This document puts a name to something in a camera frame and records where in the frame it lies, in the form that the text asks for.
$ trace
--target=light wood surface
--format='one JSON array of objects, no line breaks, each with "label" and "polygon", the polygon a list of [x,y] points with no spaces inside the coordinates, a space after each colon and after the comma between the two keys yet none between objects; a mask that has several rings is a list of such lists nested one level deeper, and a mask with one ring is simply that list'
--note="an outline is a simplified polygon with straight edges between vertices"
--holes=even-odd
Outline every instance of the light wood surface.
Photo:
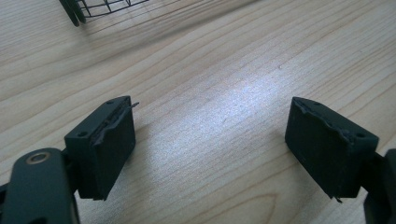
[{"label": "light wood surface", "polygon": [[137,145],[82,223],[364,223],[284,134],[292,96],[396,147],[396,1],[151,0],[74,27],[56,0],[2,0],[0,184],[13,162],[131,95]]}]

